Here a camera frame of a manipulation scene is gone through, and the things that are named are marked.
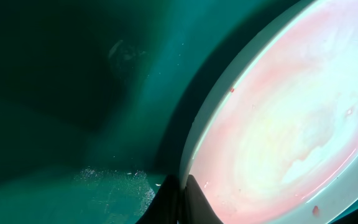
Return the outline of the light blue plate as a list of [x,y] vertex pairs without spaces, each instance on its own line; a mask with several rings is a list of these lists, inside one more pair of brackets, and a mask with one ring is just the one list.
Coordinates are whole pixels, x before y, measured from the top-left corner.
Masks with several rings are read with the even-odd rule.
[[195,223],[329,223],[358,200],[358,0],[300,1],[238,53],[180,180]]

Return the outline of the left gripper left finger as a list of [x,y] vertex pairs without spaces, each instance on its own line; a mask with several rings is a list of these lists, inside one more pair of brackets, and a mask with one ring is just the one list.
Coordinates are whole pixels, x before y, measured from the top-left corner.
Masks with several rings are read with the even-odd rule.
[[180,206],[179,180],[174,175],[168,175],[136,224],[178,224],[181,222]]

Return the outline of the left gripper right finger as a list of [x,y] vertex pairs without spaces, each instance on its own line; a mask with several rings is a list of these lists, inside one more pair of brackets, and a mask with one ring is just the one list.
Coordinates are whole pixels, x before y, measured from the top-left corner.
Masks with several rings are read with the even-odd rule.
[[183,222],[184,224],[223,224],[192,175],[188,176],[183,192]]

